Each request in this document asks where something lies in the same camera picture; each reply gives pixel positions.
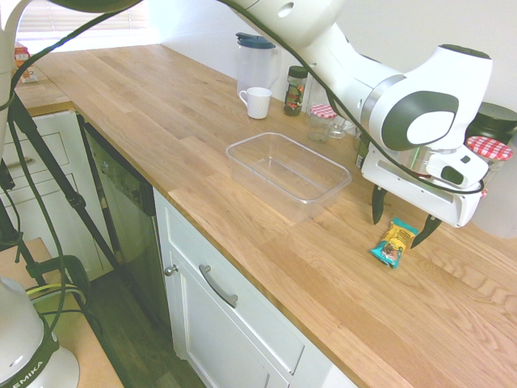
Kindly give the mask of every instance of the wooden countertop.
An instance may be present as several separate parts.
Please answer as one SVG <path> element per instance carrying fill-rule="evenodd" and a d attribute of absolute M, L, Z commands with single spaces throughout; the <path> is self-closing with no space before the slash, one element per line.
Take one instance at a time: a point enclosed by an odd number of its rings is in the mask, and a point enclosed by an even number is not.
<path fill-rule="evenodd" d="M 357 385 L 515 386 L 517 239 L 442 225 L 392 270 L 368 250 L 393 217 L 421 228 L 426 215 L 388 195 L 374 226 L 350 139 L 312 143 L 279 101 L 250 119 L 233 79 L 160 45 L 55 53 L 38 66 Z M 225 148 L 270 131 L 351 171 L 329 211 L 294 224 L 231 180 Z"/>
<path fill-rule="evenodd" d="M 16 93 L 31 116 L 48 115 L 74 109 L 72 101 L 54 82 L 35 67 L 38 82 L 18 83 Z"/>
<path fill-rule="evenodd" d="M 50 259 L 46 246 L 41 238 L 26 242 L 27 248 L 37 262 Z M 23 259 L 15 264 L 16 248 L 0 252 L 0 275 L 18 281 L 25 289 L 36 286 L 25 270 Z M 61 275 L 58 271 L 44 275 L 48 284 L 59 283 Z M 39 312 L 57 309 L 59 297 L 48 299 L 36 305 Z M 79 306 L 69 294 L 65 299 L 65 310 L 76 310 Z M 80 374 L 78 388 L 92 388 L 109 386 L 110 388 L 123 388 L 122 382 L 107 359 L 106 353 L 91 330 L 90 325 L 82 314 L 62 314 L 53 331 L 62 347 L 70 350 L 78 359 Z"/>

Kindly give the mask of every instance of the white wall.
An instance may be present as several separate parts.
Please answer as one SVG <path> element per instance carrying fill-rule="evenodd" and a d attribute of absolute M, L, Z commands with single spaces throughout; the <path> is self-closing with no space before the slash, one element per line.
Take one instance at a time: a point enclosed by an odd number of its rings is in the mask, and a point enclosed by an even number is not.
<path fill-rule="evenodd" d="M 235 33 L 253 30 L 228 7 L 214 0 L 149 0 L 149 11 L 164 45 L 236 78 Z M 400 71 L 444 43 L 483 51 L 494 59 L 485 100 L 517 111 L 516 16 L 516 0 L 348 0 L 338 24 L 358 52 Z M 278 99 L 296 60 L 285 52 L 283 63 L 273 88 Z"/>
<path fill-rule="evenodd" d="M 148 0 L 149 17 L 167 47 L 237 78 L 238 32 L 259 35 L 226 5 L 215 0 Z M 281 49 L 280 75 L 273 96 L 284 99 L 288 68 L 299 62 Z"/>

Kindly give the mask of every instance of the floor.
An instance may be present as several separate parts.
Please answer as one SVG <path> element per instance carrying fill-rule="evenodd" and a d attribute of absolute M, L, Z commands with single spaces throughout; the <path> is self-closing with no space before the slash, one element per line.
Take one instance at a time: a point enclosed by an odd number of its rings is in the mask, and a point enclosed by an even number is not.
<path fill-rule="evenodd" d="M 174 353 L 170 333 L 151 325 L 114 272 L 91 283 L 92 327 L 125 388 L 204 388 L 192 367 Z"/>

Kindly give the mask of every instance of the snack bar wrapper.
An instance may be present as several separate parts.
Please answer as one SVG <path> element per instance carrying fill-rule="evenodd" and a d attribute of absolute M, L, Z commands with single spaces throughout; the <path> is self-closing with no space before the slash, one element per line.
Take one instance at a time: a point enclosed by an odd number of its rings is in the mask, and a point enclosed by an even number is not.
<path fill-rule="evenodd" d="M 15 63 L 16 67 L 20 68 L 23 63 L 29 59 L 31 56 L 29 55 L 29 51 L 27 47 L 24 45 L 16 42 L 15 43 Z M 36 82 L 38 80 L 38 76 L 36 75 L 36 72 L 34 71 L 34 66 L 30 65 L 27 70 L 25 70 L 22 74 L 22 83 L 28 83 L 28 82 Z"/>
<path fill-rule="evenodd" d="M 379 245 L 370 252 L 384 264 L 396 268 L 402 257 L 402 252 L 417 234 L 418 230 L 413 226 L 394 218 L 388 233 L 382 238 Z"/>

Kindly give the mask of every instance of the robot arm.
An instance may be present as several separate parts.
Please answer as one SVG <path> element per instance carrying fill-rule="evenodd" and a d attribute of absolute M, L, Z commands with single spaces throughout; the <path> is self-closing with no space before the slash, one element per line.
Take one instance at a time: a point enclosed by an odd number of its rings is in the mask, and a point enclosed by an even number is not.
<path fill-rule="evenodd" d="M 138 1 L 53 0 L 71 9 L 93 12 L 119 10 Z M 444 45 L 416 70 L 402 74 L 352 48 L 336 24 L 345 0 L 219 1 L 304 63 L 326 87 L 338 113 L 366 128 L 388 164 L 406 161 L 407 168 L 445 191 L 472 194 L 472 190 L 478 189 L 477 182 L 488 167 L 462 143 L 490 79 L 492 62 L 488 56 Z M 15 30 L 29 2 L 0 0 L 0 103 L 9 98 Z M 5 122 L 4 110 L 0 112 L 0 156 Z M 420 166 L 414 165 L 415 150 L 418 155 L 425 154 Z M 382 174 L 382 170 L 364 170 L 364 176 L 374 183 L 382 180 L 377 178 Z M 390 191 L 406 199 L 397 189 Z M 435 215 L 442 218 L 441 212 Z M 456 218 L 449 223 L 464 225 L 469 219 L 463 217 L 458 222 Z"/>
<path fill-rule="evenodd" d="M 220 1 L 290 51 L 338 113 L 369 132 L 377 146 L 366 158 L 366 179 L 453 226 L 469 221 L 488 166 L 463 141 L 490 80 L 486 54 L 442 45 L 402 74 L 351 47 L 336 24 L 344 0 Z"/>

